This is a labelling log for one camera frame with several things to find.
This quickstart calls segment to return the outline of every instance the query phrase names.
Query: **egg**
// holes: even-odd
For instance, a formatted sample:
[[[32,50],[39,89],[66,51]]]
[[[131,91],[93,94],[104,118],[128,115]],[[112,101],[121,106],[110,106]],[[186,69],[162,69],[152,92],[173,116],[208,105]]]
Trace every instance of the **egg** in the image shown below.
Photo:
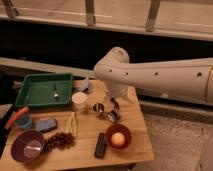
[[[111,142],[113,146],[120,148],[125,144],[125,136],[120,132],[116,132],[112,134]]]

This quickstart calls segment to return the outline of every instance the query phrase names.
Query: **green plastic tray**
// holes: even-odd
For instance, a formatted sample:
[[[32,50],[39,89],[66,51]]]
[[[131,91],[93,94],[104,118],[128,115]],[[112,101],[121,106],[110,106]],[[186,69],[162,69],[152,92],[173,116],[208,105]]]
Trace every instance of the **green plastic tray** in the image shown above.
[[[24,78],[23,85],[15,102],[16,107],[48,108],[68,106],[72,93],[71,73],[31,74]],[[59,99],[54,99],[54,84]]]

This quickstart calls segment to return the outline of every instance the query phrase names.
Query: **table leg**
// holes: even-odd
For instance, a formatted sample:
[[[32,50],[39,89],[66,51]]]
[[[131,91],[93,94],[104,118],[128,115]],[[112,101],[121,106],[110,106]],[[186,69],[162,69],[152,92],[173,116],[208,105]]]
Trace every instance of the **table leg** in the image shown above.
[[[135,163],[129,164],[126,168],[126,171],[131,171],[134,166],[135,166]]]

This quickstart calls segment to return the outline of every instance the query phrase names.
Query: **paper cup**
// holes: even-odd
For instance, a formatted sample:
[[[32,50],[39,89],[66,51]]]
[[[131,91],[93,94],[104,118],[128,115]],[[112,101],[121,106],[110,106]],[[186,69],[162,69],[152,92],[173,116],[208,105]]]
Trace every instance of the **paper cup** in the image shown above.
[[[76,111],[83,112],[87,106],[87,95],[83,92],[77,92],[72,96],[72,102]]]

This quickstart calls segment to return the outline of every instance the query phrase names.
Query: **black remote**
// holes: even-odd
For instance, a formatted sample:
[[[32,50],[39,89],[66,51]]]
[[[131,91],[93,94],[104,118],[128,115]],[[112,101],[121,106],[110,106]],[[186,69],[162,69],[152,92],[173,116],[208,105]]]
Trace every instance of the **black remote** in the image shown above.
[[[96,158],[100,158],[100,159],[103,158],[105,151],[106,151],[106,147],[107,147],[107,144],[106,144],[106,141],[105,141],[105,134],[101,132],[98,135],[98,141],[97,141],[97,144],[96,144],[96,147],[95,147],[94,156]]]

